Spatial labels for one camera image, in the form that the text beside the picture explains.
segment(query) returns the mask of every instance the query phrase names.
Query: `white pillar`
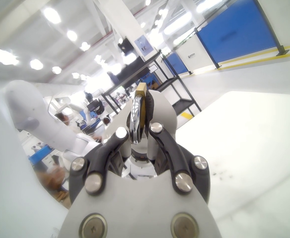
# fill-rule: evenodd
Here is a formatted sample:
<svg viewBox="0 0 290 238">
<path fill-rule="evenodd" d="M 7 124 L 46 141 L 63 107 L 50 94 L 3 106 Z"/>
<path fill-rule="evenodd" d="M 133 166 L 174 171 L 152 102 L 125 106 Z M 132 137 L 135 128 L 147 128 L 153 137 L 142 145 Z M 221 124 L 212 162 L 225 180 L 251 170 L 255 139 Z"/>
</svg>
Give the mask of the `white pillar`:
<svg viewBox="0 0 290 238">
<path fill-rule="evenodd" d="M 184 7 L 186 12 L 190 12 L 192 14 L 192 21 L 194 22 L 196 27 L 205 20 L 204 16 L 201 13 L 197 12 L 197 5 L 193 0 L 181 0 L 181 5 Z M 200 30 L 205 25 L 206 24 L 203 24 L 201 27 L 198 28 L 198 30 Z"/>
<path fill-rule="evenodd" d="M 109 49 L 109 51 L 111 52 L 114 60 L 118 63 L 120 63 L 121 65 L 123 65 L 123 57 L 122 57 L 122 54 L 120 53 L 119 51 L 119 48 L 117 48 L 115 45 L 114 45 L 113 42 L 109 42 L 107 43 L 105 46 Z"/>
<path fill-rule="evenodd" d="M 157 50 L 153 49 L 147 55 L 143 55 L 141 49 L 137 47 L 136 40 L 142 35 L 146 38 L 147 36 L 122 0 L 94 0 L 94 2 L 111 23 L 112 27 L 122 37 L 127 37 L 138 55 L 141 56 L 143 60 L 148 60 L 157 53 Z"/>
</svg>

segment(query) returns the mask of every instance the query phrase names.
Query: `blue panel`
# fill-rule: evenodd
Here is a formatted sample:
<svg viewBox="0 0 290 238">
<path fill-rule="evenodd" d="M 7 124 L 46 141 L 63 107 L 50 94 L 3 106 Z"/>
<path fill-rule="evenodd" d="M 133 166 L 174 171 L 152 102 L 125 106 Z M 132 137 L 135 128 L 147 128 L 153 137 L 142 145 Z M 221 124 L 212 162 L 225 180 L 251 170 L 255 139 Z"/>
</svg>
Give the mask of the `blue panel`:
<svg viewBox="0 0 290 238">
<path fill-rule="evenodd" d="M 275 47 L 253 0 L 238 0 L 199 32 L 216 62 Z"/>
<path fill-rule="evenodd" d="M 178 54 L 172 53 L 170 56 L 167 57 L 167 59 L 170 62 L 170 64 L 172 65 L 172 67 L 175 69 L 177 74 L 182 74 L 182 73 L 188 72 L 186 66 L 184 65 L 184 63 L 182 62 L 182 60 L 180 59 Z M 167 65 L 168 69 L 171 71 L 171 73 L 173 74 L 174 72 L 171 70 L 169 65 L 167 63 L 166 63 L 166 65 Z"/>
<path fill-rule="evenodd" d="M 52 152 L 52 149 L 48 145 L 45 145 L 38 152 L 30 156 L 28 159 L 33 165 L 35 165 L 36 163 L 40 162 L 43 158 L 45 158 L 51 152 Z"/>
<path fill-rule="evenodd" d="M 83 119 L 86 120 L 86 115 L 85 115 L 85 113 L 84 113 L 83 110 L 80 111 L 80 114 L 81 114 L 81 116 L 83 117 Z M 96 117 L 98 117 L 98 116 L 96 115 L 95 112 L 90 112 L 90 115 L 91 115 L 92 118 L 96 118 Z"/>
</svg>

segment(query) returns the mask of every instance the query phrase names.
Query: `black metal shelf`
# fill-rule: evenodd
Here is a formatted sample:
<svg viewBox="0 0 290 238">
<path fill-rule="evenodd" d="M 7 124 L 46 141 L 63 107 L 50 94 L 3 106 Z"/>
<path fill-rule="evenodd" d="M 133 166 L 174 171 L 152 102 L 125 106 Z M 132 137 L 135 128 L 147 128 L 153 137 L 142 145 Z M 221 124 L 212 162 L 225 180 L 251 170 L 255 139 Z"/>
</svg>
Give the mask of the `black metal shelf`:
<svg viewBox="0 0 290 238">
<path fill-rule="evenodd" d="M 178 100 L 176 103 L 173 104 L 173 108 L 178 116 L 193 104 L 195 104 L 195 101 L 181 98 L 180 100 Z"/>
<path fill-rule="evenodd" d="M 178 78 L 175 76 L 173 78 L 169 78 L 166 81 L 164 81 L 159 87 L 157 87 L 156 91 L 162 92 L 164 91 L 168 86 L 170 86 L 174 81 L 176 81 Z"/>
</svg>

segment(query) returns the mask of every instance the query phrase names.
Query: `ceiling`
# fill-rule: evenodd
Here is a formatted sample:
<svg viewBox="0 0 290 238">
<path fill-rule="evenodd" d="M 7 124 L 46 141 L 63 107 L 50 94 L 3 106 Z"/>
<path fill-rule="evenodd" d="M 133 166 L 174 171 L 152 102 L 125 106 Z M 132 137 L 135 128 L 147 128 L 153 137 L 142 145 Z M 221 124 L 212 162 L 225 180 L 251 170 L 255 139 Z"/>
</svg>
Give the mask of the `ceiling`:
<svg viewBox="0 0 290 238">
<path fill-rule="evenodd" d="M 177 0 L 173 4 L 174 10 L 165 19 L 166 24 L 184 12 L 180 1 Z M 159 9 L 165 8 L 170 1 L 152 0 L 149 6 L 145 6 L 145 0 L 123 0 L 123 2 L 139 23 L 146 23 L 144 29 L 148 33 L 158 19 Z M 1 19 L 9 14 L 11 16 L 10 11 L 19 8 L 21 3 L 27 7 L 28 12 L 31 12 L 30 16 L 18 26 L 15 24 L 17 20 L 9 21 L 10 27 L 15 25 L 13 31 L 0 28 L 2 37 L 6 35 L 0 39 L 0 49 L 16 55 L 19 64 L 13 66 L 0 63 L 0 80 L 23 79 L 37 83 L 79 85 L 82 81 L 74 79 L 71 73 L 93 76 L 100 71 L 101 66 L 94 61 L 97 54 L 109 64 L 118 61 L 117 43 L 120 36 L 112 30 L 93 0 L 49 0 L 44 4 L 43 2 L 39 4 L 38 0 L 0 0 L 0 24 L 3 23 Z M 43 16 L 42 9 L 47 6 L 59 13 L 61 22 L 58 25 L 52 24 Z M 68 39 L 66 36 L 68 30 L 76 32 L 77 41 L 72 42 Z M 187 30 L 182 28 L 179 33 L 173 34 L 173 37 L 180 36 Z M 91 48 L 83 52 L 79 48 L 82 42 L 87 42 Z M 44 67 L 41 70 L 32 69 L 29 62 L 33 59 L 39 59 Z M 53 66 L 61 67 L 62 72 L 58 75 L 53 74 Z"/>
</svg>

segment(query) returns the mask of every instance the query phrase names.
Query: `robotic arm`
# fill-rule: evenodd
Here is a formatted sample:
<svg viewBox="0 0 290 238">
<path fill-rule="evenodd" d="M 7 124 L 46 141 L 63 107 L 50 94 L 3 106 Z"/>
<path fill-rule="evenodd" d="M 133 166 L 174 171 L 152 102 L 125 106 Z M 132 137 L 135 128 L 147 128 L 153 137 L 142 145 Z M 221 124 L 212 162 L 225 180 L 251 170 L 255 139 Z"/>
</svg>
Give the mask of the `robotic arm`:
<svg viewBox="0 0 290 238">
<path fill-rule="evenodd" d="M 125 126 L 117 128 L 105 143 L 71 164 L 72 207 L 59 237 L 220 238 L 207 206 L 208 163 L 176 143 L 176 124 L 175 111 L 163 95 L 137 91 L 129 132 Z M 122 178 L 131 149 L 147 138 L 147 156 L 157 177 Z"/>
<path fill-rule="evenodd" d="M 5 87 L 4 95 L 14 126 L 25 130 L 49 146 L 64 152 L 70 162 L 86 155 L 96 147 L 91 137 L 75 134 L 68 126 L 51 115 L 38 89 L 25 81 L 12 81 Z"/>
</svg>

